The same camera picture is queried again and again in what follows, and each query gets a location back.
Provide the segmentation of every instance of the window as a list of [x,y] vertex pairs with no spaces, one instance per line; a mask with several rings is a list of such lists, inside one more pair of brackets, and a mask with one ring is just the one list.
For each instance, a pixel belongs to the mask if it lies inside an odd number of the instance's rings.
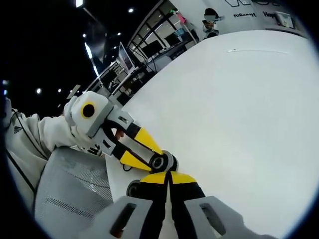
[[147,25],[143,25],[139,31],[141,37],[145,37],[150,31],[150,28]]
[[165,47],[170,47],[171,45],[165,40],[166,37],[173,34],[175,29],[169,24],[168,21],[165,21],[158,29],[155,31],[157,35],[163,40],[165,43]]
[[145,39],[145,41],[146,41],[147,44],[150,44],[150,43],[152,43],[153,41],[158,41],[163,48],[166,47],[166,46],[164,46],[164,45],[161,43],[161,41],[157,38],[157,36],[156,36],[153,32]]
[[132,50],[133,54],[138,58],[139,61],[144,62],[145,61],[145,56],[143,55],[143,53],[139,50],[139,48],[137,48],[136,46],[134,46],[133,44],[130,45],[130,49]]
[[174,14],[173,16],[171,16],[169,18],[169,20],[171,21],[171,23],[176,27],[176,29],[180,29],[181,25],[180,25],[180,20],[179,18]]
[[135,42],[136,45],[139,45],[139,43],[141,42],[141,37],[136,35],[136,37],[134,38],[133,42]]
[[156,10],[147,20],[147,23],[151,26],[151,28],[153,28],[162,18],[162,14],[158,10]]
[[168,14],[170,10],[176,9],[170,1],[164,2],[159,8],[165,15]]

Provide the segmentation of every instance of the white table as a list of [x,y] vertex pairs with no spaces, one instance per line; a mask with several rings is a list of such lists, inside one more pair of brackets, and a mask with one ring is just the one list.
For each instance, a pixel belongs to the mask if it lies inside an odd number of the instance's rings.
[[[313,52],[306,39],[284,32],[213,37],[155,75],[124,110],[177,157],[179,171],[193,176],[207,196],[239,212],[251,230],[282,238],[318,189]],[[115,200],[147,175],[124,172],[111,159],[107,169]]]

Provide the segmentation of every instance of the person's hand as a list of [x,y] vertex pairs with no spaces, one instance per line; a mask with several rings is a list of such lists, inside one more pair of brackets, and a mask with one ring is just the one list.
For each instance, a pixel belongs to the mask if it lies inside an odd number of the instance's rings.
[[122,137],[124,137],[124,132],[121,131],[121,130],[119,130],[119,129],[117,129],[117,130],[116,130],[116,133],[115,133],[115,138],[116,138],[117,140],[119,140],[119,139],[122,138]]

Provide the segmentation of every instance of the white hoodie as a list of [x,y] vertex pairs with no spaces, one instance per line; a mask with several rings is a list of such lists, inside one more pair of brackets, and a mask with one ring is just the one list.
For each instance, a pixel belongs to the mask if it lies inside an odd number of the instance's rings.
[[90,148],[94,142],[76,126],[69,126],[64,116],[45,117],[38,120],[37,115],[26,117],[22,113],[11,113],[11,123],[5,134],[8,151],[8,164],[27,208],[32,212],[34,193],[14,166],[10,157],[36,189],[42,171],[51,152],[61,146]]

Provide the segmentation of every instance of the adidas logo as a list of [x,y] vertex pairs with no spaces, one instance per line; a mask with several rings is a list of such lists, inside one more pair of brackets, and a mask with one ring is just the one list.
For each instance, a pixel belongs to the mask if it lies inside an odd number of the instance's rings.
[[15,126],[14,127],[14,133],[18,133],[21,129],[22,129],[22,127]]

